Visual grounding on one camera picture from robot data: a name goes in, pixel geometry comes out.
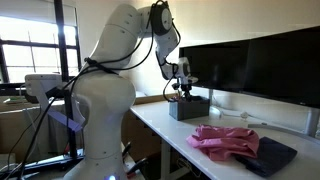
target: table leg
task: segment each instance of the table leg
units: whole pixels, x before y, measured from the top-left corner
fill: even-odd
[[[161,180],[168,180],[170,175],[170,145],[162,139],[161,144]]]

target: white wall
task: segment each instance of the white wall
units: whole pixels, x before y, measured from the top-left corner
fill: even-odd
[[[111,10],[123,2],[140,8],[155,1],[77,0],[82,58],[91,53]],[[169,6],[182,36],[180,46],[248,39],[320,25],[319,0],[169,0]],[[133,56],[132,64],[142,59],[149,42],[144,42]],[[176,49],[168,59],[175,61],[177,57]],[[161,94],[166,84],[154,52],[143,65],[124,75],[137,90],[148,95]],[[208,95],[206,89],[195,88],[194,92]],[[244,110],[295,129],[304,127],[305,107],[222,91],[215,91],[214,96],[225,108]]]

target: window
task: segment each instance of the window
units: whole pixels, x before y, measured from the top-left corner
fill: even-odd
[[[70,76],[81,66],[77,28],[64,26]],[[30,73],[60,73],[56,24],[0,16],[0,63],[4,83],[24,82]]]

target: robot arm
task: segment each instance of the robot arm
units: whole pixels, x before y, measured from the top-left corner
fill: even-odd
[[[178,46],[177,35],[167,2],[157,1],[150,7],[136,10],[129,5],[120,5],[105,25],[102,35],[89,59],[103,62],[103,66],[120,71],[129,64],[138,38],[155,39],[156,57],[166,80],[178,79],[181,89],[189,94],[191,82],[187,58],[180,58],[177,64],[168,63],[167,56]]]
[[[139,47],[136,46],[137,40],[146,37],[157,42],[156,56],[163,77],[179,79],[185,92],[191,89],[186,58],[179,59],[177,64],[166,61],[178,45],[167,3],[159,0],[151,7],[139,10],[125,4],[118,6],[82,70],[98,68],[107,73],[87,73],[74,83],[75,99],[89,109],[84,127],[86,156],[65,175],[64,180],[126,179],[119,146],[121,121],[134,103],[135,90],[129,80],[117,73],[128,69],[124,67]]]

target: black cloth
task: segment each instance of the black cloth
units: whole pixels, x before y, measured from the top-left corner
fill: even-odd
[[[259,140],[257,155],[256,159],[242,155],[235,155],[235,158],[251,172],[261,177],[270,177],[290,163],[297,155],[297,151],[273,139],[263,137]]]

